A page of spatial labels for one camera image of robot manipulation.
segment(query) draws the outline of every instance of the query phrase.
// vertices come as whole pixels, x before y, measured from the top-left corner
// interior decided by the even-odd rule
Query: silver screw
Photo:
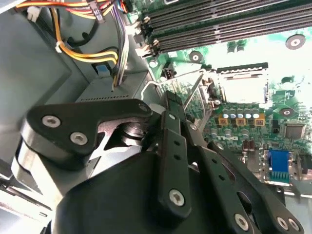
[[[248,231],[249,225],[247,220],[241,214],[235,214],[234,219],[236,224],[244,231]]]
[[[176,189],[170,190],[169,198],[176,206],[183,206],[184,205],[184,202],[185,202],[184,196],[180,191],[178,191]]]
[[[88,142],[88,138],[83,133],[71,133],[70,140],[76,145],[85,145]]]
[[[44,116],[42,123],[50,128],[57,128],[60,126],[60,119],[56,116]]]
[[[291,218],[288,219],[289,223],[291,224],[291,226],[296,230],[296,231],[300,231],[299,226],[296,224],[295,221],[293,221]]]
[[[148,111],[147,107],[144,104],[140,103],[138,106],[142,111],[145,111],[145,112]]]
[[[169,117],[172,119],[176,119],[176,117],[174,115],[169,114]]]
[[[195,131],[197,130],[196,125],[195,125],[195,124],[193,124],[193,123],[191,123],[191,124],[190,124],[190,127],[191,127],[193,130],[195,130]]]
[[[285,220],[283,220],[281,217],[277,217],[277,221],[284,230],[288,231],[289,228]]]
[[[220,105],[221,104],[221,101],[220,100],[214,100],[214,105]]]
[[[223,145],[220,144],[220,143],[217,143],[217,147],[218,147],[219,149],[221,149],[221,150],[224,150]]]

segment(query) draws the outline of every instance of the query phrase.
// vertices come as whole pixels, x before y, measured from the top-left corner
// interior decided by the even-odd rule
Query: memory module slot
[[[238,25],[244,25],[246,26],[247,23],[250,22],[261,22],[263,23],[264,20],[283,20],[283,19],[289,19],[289,16],[292,16],[291,18],[296,18],[299,16],[304,16],[305,14],[308,14],[310,10],[312,9],[312,4],[306,4],[306,5],[301,5],[285,10],[279,10],[271,13],[265,13],[259,14],[257,16],[249,16],[249,15],[244,15],[240,19],[236,20],[227,20],[226,22],[222,23],[220,20],[219,22],[216,22],[215,24],[210,24],[210,26],[206,27],[201,27],[201,28],[196,28],[192,30],[187,30],[187,31],[182,31],[179,33],[170,33],[169,35],[153,35],[153,37],[162,43],[165,43],[167,41],[172,41],[174,39],[179,39],[179,38],[185,38],[185,37],[200,37],[206,33],[209,33],[211,31],[222,31],[225,28],[228,27],[237,27]]]
[[[261,27],[255,27],[249,30],[240,30],[236,32],[215,35],[215,36],[208,37],[203,41],[194,41],[192,43],[181,42],[181,43],[176,43],[174,45],[167,45],[164,47],[160,46],[160,51],[163,53],[167,53],[171,51],[185,50],[185,49],[190,49],[190,48],[199,47],[199,46],[211,45],[211,44],[222,43],[222,42],[229,42],[233,40],[246,39],[246,38],[251,38],[251,37],[258,37],[258,36],[263,36],[267,34],[280,33],[284,31],[296,30],[296,29],[311,27],[311,26],[312,26],[312,17],[309,16],[309,17],[302,18],[302,19],[292,20],[287,23],[283,22],[283,23],[272,24],[269,27],[261,26]]]
[[[229,32],[235,32],[239,30],[247,30],[259,26],[268,26],[274,24],[274,23],[280,23],[280,22],[289,22],[292,20],[304,18],[312,16],[312,4],[309,6],[301,7],[299,9],[290,9],[285,10],[283,12],[276,12],[275,14],[264,14],[259,17],[253,17],[252,19],[246,19],[246,20],[237,20],[232,21],[230,23],[224,23],[224,24],[217,24],[214,26],[210,26],[205,28],[204,30],[201,29],[200,32],[185,32],[180,33],[179,35],[170,35],[165,37],[156,37],[156,39],[159,41],[160,47],[166,47],[170,44],[176,44],[180,42],[184,43],[192,43],[194,41],[203,41],[205,38],[209,38],[211,36],[217,36],[224,33]]]
[[[154,33],[158,33],[160,31],[180,27],[187,26],[194,23],[203,22],[206,20],[217,19],[219,17],[225,17],[233,14],[242,13],[245,11],[254,10],[260,7],[270,6],[273,4],[278,4],[281,2],[286,2],[289,0],[239,0],[236,2],[232,2],[228,5],[223,5],[220,7],[215,7],[210,10],[200,10],[195,14],[185,14],[180,17],[176,17],[173,19],[169,19],[162,22],[153,23],[153,19],[150,19],[150,26],[153,29]]]
[[[176,5],[171,8],[165,8],[161,11],[156,11],[154,13],[148,13],[147,16],[150,17],[153,23],[161,22],[164,20],[169,20],[175,17],[183,16],[185,14],[193,14],[198,10],[208,10],[213,7],[218,7],[221,5],[226,5],[232,2],[238,2],[239,0],[193,0],[188,3],[184,3],[182,6]]]

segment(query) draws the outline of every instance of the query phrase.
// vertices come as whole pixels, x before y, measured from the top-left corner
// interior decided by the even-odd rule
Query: cable tie
[[[63,42],[62,41],[57,41],[56,46],[55,46],[55,50],[58,53],[62,53],[62,50],[60,49],[59,45],[61,45]]]

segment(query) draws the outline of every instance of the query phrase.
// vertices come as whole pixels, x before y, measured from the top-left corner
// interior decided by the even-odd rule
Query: yellow capacitor
[[[255,126],[264,126],[265,125],[265,114],[260,113],[259,115],[260,115],[259,118],[254,119],[254,124],[255,124]]]
[[[244,119],[244,118],[237,118],[236,119],[236,125],[237,126],[245,126],[246,125],[246,119]]]
[[[219,115],[219,125],[221,125],[221,126],[229,125],[228,119],[227,118],[223,118],[222,114]]]

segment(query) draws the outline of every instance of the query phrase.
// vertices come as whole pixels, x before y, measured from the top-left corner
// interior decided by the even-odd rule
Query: computer motherboard
[[[267,175],[277,182],[289,183],[288,174],[286,179],[273,176],[274,171],[289,172],[272,165],[271,157],[280,152],[288,152],[287,160],[301,161],[301,178],[302,172],[309,174],[311,1],[133,0],[133,4],[128,18],[140,22],[135,39],[157,82],[199,69],[210,74],[208,95],[196,92],[187,107],[195,119],[202,119],[209,101],[218,103],[203,131],[207,141],[225,144],[236,154],[266,156]],[[176,92],[185,101],[197,78],[190,73],[161,89]]]

